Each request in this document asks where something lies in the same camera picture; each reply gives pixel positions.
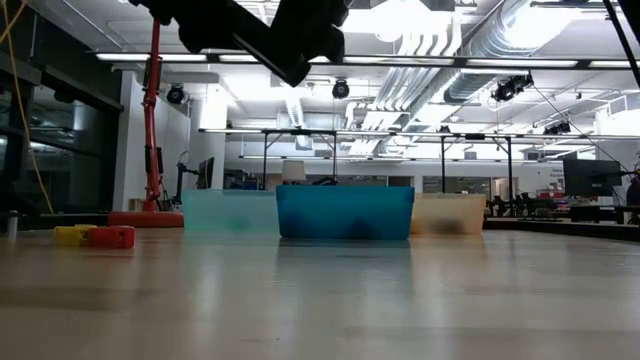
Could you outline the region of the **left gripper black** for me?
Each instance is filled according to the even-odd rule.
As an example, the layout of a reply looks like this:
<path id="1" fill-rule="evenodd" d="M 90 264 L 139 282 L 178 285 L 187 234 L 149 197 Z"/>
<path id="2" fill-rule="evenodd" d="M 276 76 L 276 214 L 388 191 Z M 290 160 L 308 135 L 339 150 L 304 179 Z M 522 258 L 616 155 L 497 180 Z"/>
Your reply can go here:
<path id="1" fill-rule="evenodd" d="M 340 27 L 348 15 L 344 0 L 281 0 L 272 30 L 305 60 L 323 56 L 341 63 L 345 38 Z"/>

